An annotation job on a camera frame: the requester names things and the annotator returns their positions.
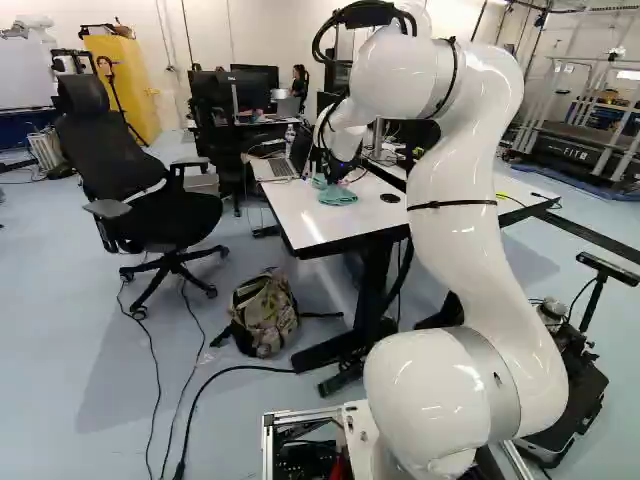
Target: water bottle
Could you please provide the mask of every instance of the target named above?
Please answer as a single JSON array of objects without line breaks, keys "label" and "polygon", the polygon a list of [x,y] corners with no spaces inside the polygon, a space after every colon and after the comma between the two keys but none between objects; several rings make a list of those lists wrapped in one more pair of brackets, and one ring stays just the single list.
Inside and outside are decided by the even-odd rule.
[{"label": "water bottle", "polygon": [[287,131],[284,134],[284,141],[285,141],[285,152],[286,152],[286,156],[287,158],[290,157],[291,155],[291,145],[293,145],[293,141],[296,139],[296,131],[293,128],[293,125],[289,124],[289,127],[287,128]]}]

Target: laptop screen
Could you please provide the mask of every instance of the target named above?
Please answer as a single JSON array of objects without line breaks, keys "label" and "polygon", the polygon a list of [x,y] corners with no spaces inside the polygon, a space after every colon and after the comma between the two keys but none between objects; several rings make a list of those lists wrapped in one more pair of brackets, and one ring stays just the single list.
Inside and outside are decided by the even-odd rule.
[{"label": "laptop screen", "polygon": [[302,174],[307,163],[307,157],[313,145],[313,134],[306,127],[300,126],[296,133],[296,139],[291,145],[291,157],[289,161],[298,174]]}]

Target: gray floor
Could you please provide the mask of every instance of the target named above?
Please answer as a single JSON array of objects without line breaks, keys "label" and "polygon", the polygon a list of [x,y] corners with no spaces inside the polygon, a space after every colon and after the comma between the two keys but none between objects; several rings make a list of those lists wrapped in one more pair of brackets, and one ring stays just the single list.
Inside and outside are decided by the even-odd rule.
[{"label": "gray floor", "polygon": [[[182,138],[181,131],[168,132],[154,144],[152,153],[167,162],[193,155],[194,145],[183,143]],[[0,182],[23,180],[27,175],[12,172],[0,176]],[[561,213],[567,218],[640,248],[640,205],[604,201],[531,174],[514,175],[562,195]],[[80,208],[85,199],[74,178],[1,187],[7,199],[0,205],[0,223],[5,224],[0,230],[4,328],[0,335],[0,477],[144,479],[144,446],[156,395],[153,364],[144,334],[120,314],[115,300],[120,287],[117,268],[141,258],[109,255],[102,249],[91,217]],[[245,214],[237,219],[228,208],[203,242],[229,246],[232,253],[227,260],[192,264],[196,274],[215,282],[220,291],[218,299],[208,300],[188,289],[207,337],[211,339],[228,322],[231,289],[267,266],[285,269],[304,309],[343,310],[351,316],[357,292],[342,259],[299,262],[287,254],[279,238],[252,239],[249,221],[255,226],[272,218],[267,209],[254,205],[249,210],[249,218]],[[593,273],[574,260],[581,250],[640,270],[536,219],[509,227],[504,243],[519,281],[532,297],[553,294],[570,301]],[[392,268],[390,279],[394,275]],[[123,301],[131,302],[148,278],[139,275],[127,286]],[[151,316],[146,324],[160,361],[164,394],[151,450],[155,477],[179,390],[199,343],[178,287],[178,281],[170,279],[148,302]],[[415,262],[402,295],[404,325],[434,312],[443,295],[443,288]],[[635,412],[640,375],[634,347],[640,322],[634,311],[640,311],[638,291],[610,281],[591,329],[597,353],[602,355],[599,366],[611,380],[605,409],[587,437],[552,472],[556,479],[637,478],[633,447],[639,443],[640,416]],[[295,348],[345,328],[341,321],[310,320]],[[287,366],[290,353],[266,363]],[[206,349],[198,361],[188,399],[213,372],[252,363],[233,346]],[[314,385],[333,372],[332,367],[300,377],[239,372],[216,380],[199,404],[187,478],[259,478],[259,418],[264,411],[307,409],[363,397],[362,386],[354,385],[328,401],[321,400]],[[180,418],[185,417],[183,410]],[[178,439],[182,432],[178,428]]]}]

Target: keyboard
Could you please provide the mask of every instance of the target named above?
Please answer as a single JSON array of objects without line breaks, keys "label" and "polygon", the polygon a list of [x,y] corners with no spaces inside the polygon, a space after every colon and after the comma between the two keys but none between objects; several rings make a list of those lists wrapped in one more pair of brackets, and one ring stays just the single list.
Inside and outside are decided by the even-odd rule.
[{"label": "keyboard", "polygon": [[276,177],[293,177],[293,170],[284,158],[270,158],[269,166]]}]

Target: black monitor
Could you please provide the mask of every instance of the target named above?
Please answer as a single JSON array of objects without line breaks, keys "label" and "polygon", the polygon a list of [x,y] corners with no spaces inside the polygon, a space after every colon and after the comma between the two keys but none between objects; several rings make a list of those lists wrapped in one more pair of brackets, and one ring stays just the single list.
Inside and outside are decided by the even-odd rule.
[{"label": "black monitor", "polygon": [[244,63],[232,63],[230,67],[232,72],[266,73],[269,79],[269,90],[280,87],[280,72],[278,67],[274,65],[247,65]]},{"label": "black monitor", "polygon": [[263,109],[269,106],[271,92],[265,73],[254,72],[191,72],[191,94],[206,98],[222,108],[233,108],[233,88],[236,87],[238,111]]}]

